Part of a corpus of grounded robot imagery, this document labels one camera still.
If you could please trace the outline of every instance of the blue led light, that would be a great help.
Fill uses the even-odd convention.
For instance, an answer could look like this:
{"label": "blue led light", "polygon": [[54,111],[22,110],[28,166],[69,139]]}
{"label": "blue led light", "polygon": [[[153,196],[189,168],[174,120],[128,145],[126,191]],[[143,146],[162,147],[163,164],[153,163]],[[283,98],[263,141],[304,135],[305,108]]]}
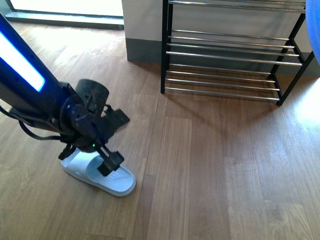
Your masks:
{"label": "blue led light", "polygon": [[0,58],[9,64],[35,90],[41,91],[44,77],[31,65],[15,46],[0,32]]}

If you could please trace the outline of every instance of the black cable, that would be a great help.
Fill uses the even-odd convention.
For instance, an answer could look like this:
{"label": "black cable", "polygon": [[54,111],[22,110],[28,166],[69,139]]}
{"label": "black cable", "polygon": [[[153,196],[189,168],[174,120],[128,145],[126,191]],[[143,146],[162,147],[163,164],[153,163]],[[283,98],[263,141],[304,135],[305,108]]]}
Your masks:
{"label": "black cable", "polygon": [[[17,118],[15,116],[13,116],[12,114],[10,114],[9,112],[7,112],[1,105],[0,105],[0,112],[3,113],[4,115],[6,115],[7,117],[9,118],[12,118],[12,119],[15,119],[17,120]],[[22,130],[28,134],[30,137],[34,138],[34,139],[37,139],[37,140],[59,140],[61,141],[62,140],[62,137],[61,136],[46,136],[46,137],[43,137],[43,136],[38,136],[38,135],[35,135],[33,132],[31,132],[27,127],[26,125],[20,121],[19,121],[19,125],[20,127],[22,128]]]}
{"label": "black cable", "polygon": [[9,118],[16,119],[15,116],[7,112],[2,106],[0,106],[0,112],[2,112],[4,115],[6,115]]}
{"label": "black cable", "polygon": [[26,125],[19,120],[19,125],[20,127],[22,128],[22,130],[28,134],[30,137],[34,138],[34,139],[37,139],[37,140],[59,140],[61,141],[62,140],[62,137],[61,136],[46,136],[46,137],[43,137],[43,136],[38,136],[38,135],[35,135],[33,132],[31,132],[27,127]]}

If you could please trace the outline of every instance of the wooden floor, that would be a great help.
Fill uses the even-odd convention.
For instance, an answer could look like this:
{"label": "wooden floor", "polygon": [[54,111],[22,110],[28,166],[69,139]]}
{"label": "wooden floor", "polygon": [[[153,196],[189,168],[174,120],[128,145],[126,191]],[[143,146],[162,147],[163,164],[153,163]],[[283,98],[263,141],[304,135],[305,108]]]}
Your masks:
{"label": "wooden floor", "polygon": [[320,240],[317,77],[282,107],[162,95],[160,65],[128,62],[123,31],[12,25],[60,81],[109,89],[131,122],[108,146],[137,185],[115,197],[73,178],[62,143],[0,115],[1,240]]}

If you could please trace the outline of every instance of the slide sandal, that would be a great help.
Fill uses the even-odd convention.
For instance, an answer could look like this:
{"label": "slide sandal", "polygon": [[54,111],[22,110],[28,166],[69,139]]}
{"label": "slide sandal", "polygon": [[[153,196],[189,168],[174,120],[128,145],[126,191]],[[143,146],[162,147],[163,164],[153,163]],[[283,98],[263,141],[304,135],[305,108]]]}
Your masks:
{"label": "slide sandal", "polygon": [[108,176],[103,176],[97,169],[103,161],[98,152],[86,153],[76,149],[73,154],[61,161],[61,166],[76,179],[114,196],[124,197],[131,193],[136,186],[135,176],[123,166]]}

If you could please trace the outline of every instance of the gray baseboard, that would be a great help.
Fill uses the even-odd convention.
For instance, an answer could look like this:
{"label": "gray baseboard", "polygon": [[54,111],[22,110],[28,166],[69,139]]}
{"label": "gray baseboard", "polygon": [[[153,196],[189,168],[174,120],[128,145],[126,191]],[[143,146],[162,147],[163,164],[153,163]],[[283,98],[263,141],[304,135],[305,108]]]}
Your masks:
{"label": "gray baseboard", "polygon": [[[161,63],[161,41],[151,41],[142,39],[132,39],[126,38],[126,49],[127,49],[127,59],[131,62],[147,62],[147,63]],[[206,50],[206,52],[192,51],[188,50],[189,53],[198,54],[214,54],[212,51]],[[223,52],[219,51],[219,55],[224,56],[227,54],[230,57],[238,58],[254,58],[251,53],[239,53],[238,52]],[[263,60],[275,61],[277,57],[270,57],[268,55],[261,57]],[[291,62],[298,63],[297,58],[290,59]],[[252,62],[242,62],[242,61],[226,61],[219,59],[207,59],[200,57],[181,57],[181,56],[171,56],[171,63],[180,63],[186,65],[195,65],[203,67],[215,67],[215,68],[227,68],[235,70],[250,70],[258,72],[269,72],[273,65],[271,64],[261,64]],[[278,73],[280,74],[296,74],[299,67],[295,66],[280,66]],[[314,59],[309,67],[304,72],[305,76],[315,76],[320,77],[320,66],[316,59]]]}

